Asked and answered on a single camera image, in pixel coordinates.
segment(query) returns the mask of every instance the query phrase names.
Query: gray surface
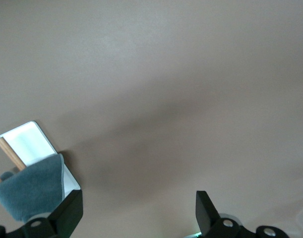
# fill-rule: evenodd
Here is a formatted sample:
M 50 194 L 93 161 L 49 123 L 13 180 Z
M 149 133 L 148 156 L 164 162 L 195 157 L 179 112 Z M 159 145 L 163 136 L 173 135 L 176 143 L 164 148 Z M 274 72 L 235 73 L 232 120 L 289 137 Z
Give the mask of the gray surface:
M 72 237 L 194 234 L 197 189 L 303 237 L 303 1 L 0 0 L 0 134 L 30 120 L 83 186 Z

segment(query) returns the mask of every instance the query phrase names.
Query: metal screw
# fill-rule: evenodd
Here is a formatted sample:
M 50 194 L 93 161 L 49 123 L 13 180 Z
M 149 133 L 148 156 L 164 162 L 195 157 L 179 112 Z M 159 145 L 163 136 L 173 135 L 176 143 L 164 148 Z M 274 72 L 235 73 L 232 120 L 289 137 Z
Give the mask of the metal screw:
M 40 225 L 41 224 L 41 222 L 40 221 L 35 221 L 35 222 L 33 222 L 33 223 L 31 223 L 31 227 L 37 227 L 38 225 Z
M 265 232 L 265 234 L 269 235 L 270 237 L 275 237 L 276 236 L 276 233 L 273 229 L 265 228 L 264 232 Z
M 233 227 L 233 222 L 230 220 L 224 220 L 223 221 L 224 226 L 226 227 Z

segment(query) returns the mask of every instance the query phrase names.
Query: blue cloth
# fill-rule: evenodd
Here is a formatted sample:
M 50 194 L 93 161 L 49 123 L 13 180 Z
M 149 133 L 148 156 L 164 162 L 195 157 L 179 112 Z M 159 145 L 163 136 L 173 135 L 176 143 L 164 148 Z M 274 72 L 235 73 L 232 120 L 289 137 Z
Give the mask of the blue cloth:
M 64 161 L 61 154 L 52 155 L 21 172 L 3 176 L 0 203 L 17 221 L 53 212 L 64 200 Z

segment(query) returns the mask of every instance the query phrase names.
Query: screw hole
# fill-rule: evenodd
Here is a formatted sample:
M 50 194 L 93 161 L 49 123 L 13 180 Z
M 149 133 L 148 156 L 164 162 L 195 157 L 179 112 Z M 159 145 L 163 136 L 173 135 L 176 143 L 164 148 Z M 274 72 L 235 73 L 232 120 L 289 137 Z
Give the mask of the screw hole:
M 224 220 L 223 221 L 223 224 L 224 224 L 224 226 L 226 226 L 226 227 L 233 227 L 233 222 L 232 221 L 230 221 L 230 220 Z
M 270 237 L 275 237 L 276 236 L 276 233 L 273 229 L 265 228 L 264 232 L 265 232 L 265 234 L 269 235 Z
M 35 221 L 35 222 L 31 223 L 31 227 L 37 227 L 40 224 L 41 224 L 40 221 Z

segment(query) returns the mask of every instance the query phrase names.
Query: gray towel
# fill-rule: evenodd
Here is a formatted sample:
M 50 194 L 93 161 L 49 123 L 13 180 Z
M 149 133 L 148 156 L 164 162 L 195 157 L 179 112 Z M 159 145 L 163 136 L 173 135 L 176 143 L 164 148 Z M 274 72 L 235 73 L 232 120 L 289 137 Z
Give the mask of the gray towel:
M 21 172 L 1 176 L 0 203 L 17 221 L 51 213 L 64 199 L 64 161 L 52 155 Z

